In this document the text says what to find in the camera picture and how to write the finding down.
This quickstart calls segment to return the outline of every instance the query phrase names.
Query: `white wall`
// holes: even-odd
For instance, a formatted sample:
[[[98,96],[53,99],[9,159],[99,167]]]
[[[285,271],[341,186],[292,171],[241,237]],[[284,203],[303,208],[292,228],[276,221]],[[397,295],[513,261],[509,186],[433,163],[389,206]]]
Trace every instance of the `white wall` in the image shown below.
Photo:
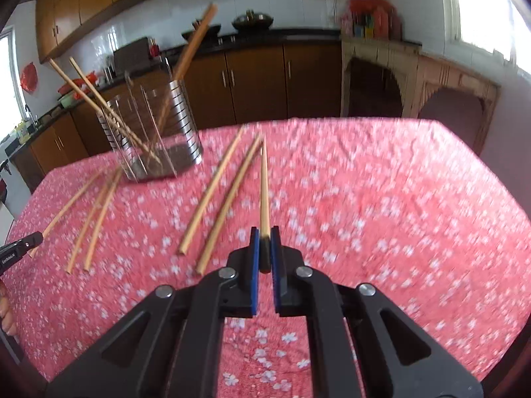
[[[33,94],[23,92],[24,100],[36,116],[42,116],[57,104],[57,89],[64,84],[55,70],[49,65],[39,63],[37,52],[37,36],[35,33],[35,1],[19,4],[6,26],[15,30],[15,46],[19,73],[33,62],[37,68],[38,83]]]
[[[155,38],[161,49],[183,44],[181,33],[192,29],[209,2],[218,5],[213,23],[221,24],[220,34],[234,33],[231,22],[247,9],[270,14],[273,28],[335,28],[334,0],[149,0],[90,33],[65,52],[60,63],[68,68],[68,57],[73,56],[83,70],[95,70],[102,64],[100,55],[144,36]],[[337,13],[345,2],[338,0]]]
[[[444,41],[442,0],[390,0],[405,20],[406,39],[423,50],[444,55],[501,85],[481,159],[531,216],[531,84],[516,70],[481,49]]]

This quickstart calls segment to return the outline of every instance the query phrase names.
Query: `red bag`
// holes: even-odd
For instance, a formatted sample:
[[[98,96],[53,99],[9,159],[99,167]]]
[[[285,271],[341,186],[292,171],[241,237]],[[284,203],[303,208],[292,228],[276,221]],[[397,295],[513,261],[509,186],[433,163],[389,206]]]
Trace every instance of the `red bag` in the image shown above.
[[[20,76],[20,86],[26,92],[33,94],[37,87],[37,69],[35,64],[30,62],[24,70],[22,70],[22,75]]]

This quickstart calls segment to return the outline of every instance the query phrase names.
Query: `metal screw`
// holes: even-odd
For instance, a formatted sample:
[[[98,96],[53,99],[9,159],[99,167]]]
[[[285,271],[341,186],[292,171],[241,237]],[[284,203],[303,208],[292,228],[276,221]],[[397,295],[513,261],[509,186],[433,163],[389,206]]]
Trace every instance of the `metal screw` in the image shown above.
[[[308,266],[299,266],[296,270],[295,270],[295,273],[301,277],[301,278],[308,278],[308,277],[311,277],[312,274],[313,274],[313,269],[308,267]]]
[[[225,267],[225,268],[221,268],[218,274],[221,278],[228,280],[236,276],[236,271],[233,268]]]
[[[372,284],[363,283],[359,286],[359,292],[363,296],[373,296],[376,293],[376,288]]]
[[[155,295],[157,295],[159,298],[169,298],[173,294],[173,288],[172,286],[168,286],[168,284],[164,284],[163,286],[158,286],[155,289]]]

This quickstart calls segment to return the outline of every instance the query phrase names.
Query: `floral tablecloth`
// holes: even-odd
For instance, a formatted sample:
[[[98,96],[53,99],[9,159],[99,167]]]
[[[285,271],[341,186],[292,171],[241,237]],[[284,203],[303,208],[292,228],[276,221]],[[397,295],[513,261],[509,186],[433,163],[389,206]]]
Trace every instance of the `floral tablecloth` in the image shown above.
[[[531,306],[531,226],[496,176],[436,122],[290,120],[250,124],[186,257],[177,246],[236,127],[203,131],[204,160],[176,179],[121,180],[89,273],[88,241],[65,266],[106,175],[68,211],[34,259],[3,277],[31,362],[52,379],[159,284],[197,283],[195,263],[258,132],[267,137],[271,223],[284,244],[337,283],[376,284],[477,378],[521,331]],[[43,231],[111,154],[46,176],[10,240]],[[209,269],[259,225],[260,160],[250,167]],[[227,319],[219,396],[311,396],[305,321],[274,314],[260,276],[259,314]]]

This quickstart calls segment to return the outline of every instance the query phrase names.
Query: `bright window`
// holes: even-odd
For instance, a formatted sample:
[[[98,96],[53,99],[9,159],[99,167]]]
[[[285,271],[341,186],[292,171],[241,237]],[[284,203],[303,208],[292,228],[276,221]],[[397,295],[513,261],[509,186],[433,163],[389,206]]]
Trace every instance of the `bright window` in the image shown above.
[[[456,0],[456,3],[455,14],[459,17],[456,39],[488,52],[496,50],[505,60],[531,73],[528,27],[531,17],[525,19],[531,11],[524,0]]]
[[[13,45],[12,29],[0,34],[0,141],[22,121],[22,102]]]

